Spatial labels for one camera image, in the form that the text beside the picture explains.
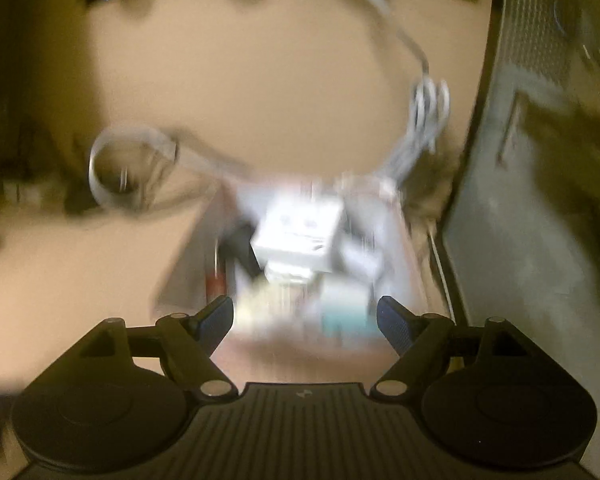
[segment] beige floor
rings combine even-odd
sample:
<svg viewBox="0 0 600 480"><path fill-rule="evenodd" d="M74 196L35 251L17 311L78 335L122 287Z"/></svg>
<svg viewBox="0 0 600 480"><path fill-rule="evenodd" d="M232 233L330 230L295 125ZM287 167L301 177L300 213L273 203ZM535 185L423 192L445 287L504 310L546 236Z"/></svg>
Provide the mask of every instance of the beige floor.
<svg viewBox="0 0 600 480"><path fill-rule="evenodd" d="M453 98L448 131L418 170L410 201L436 310L424 233L464 145L491 0L391 2ZM104 124L132 120L194 132L263 170L369 171L402 133L417 76L361 0L113 0L89 10L76 0L19 3L20 108L76 167L76 146ZM151 322L199 207L139 221L1 213L0 389L27 384L104 317ZM317 379L329 373L319 366Z"/></svg>

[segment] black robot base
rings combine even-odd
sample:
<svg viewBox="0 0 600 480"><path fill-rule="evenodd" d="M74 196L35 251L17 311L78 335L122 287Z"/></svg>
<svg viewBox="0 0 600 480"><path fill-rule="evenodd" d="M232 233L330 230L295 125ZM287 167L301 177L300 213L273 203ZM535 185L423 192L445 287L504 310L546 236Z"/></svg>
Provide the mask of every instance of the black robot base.
<svg viewBox="0 0 600 480"><path fill-rule="evenodd" d="M457 327L389 297L378 326L398 354L360 384L248 384L210 355L233 323L221 297L155 326L93 328L15 401L30 458L18 480L560 479L596 426L590 395L511 323ZM165 376L134 365L160 358ZM449 372L452 358L464 366Z"/></svg>

